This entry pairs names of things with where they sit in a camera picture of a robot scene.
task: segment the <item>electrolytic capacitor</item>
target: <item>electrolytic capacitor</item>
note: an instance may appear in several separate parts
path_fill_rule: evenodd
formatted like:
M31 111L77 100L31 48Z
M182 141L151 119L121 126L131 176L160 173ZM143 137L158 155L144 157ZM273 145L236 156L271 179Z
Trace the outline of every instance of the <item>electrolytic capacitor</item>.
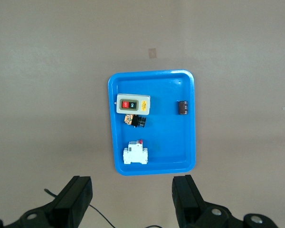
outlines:
M188 114L188 101L179 101L179 114Z

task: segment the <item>white electrical component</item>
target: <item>white electrical component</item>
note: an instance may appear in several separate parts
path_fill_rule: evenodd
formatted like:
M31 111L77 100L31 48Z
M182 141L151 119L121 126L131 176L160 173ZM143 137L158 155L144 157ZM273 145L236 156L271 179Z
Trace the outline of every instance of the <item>white electrical component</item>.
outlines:
M121 114L149 115L150 96L117 94L116 112Z
M128 148L123 150L124 164L131 164L132 162L148 163L148 148L143 148L142 143L142 140L129 142Z

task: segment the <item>bolt head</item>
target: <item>bolt head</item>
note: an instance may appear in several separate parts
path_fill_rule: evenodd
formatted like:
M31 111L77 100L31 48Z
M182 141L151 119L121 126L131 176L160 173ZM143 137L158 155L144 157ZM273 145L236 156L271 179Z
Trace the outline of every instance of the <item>bolt head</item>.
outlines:
M32 213L32 214L27 216L27 220L31 220L31 219L34 219L36 217L37 217L37 214L36 213Z
M212 214L217 215L217 216L220 216L222 214L222 212L219 209L216 209L216 208L212 209L211 212L212 212Z
M262 219L259 216L256 216L256 215L251 216L251 221L253 221L255 223L259 223L259 224L263 223Z

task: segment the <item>concrete floor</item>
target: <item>concrete floor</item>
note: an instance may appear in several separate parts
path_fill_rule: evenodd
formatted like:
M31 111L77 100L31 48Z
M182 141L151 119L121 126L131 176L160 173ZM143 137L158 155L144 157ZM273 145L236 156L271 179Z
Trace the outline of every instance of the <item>concrete floor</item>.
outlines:
M116 72L177 68L195 77L204 200L285 228L285 0L0 0L0 219L82 175L117 228L178 227L178 174L116 172L107 98ZM110 226L88 209L80 227Z

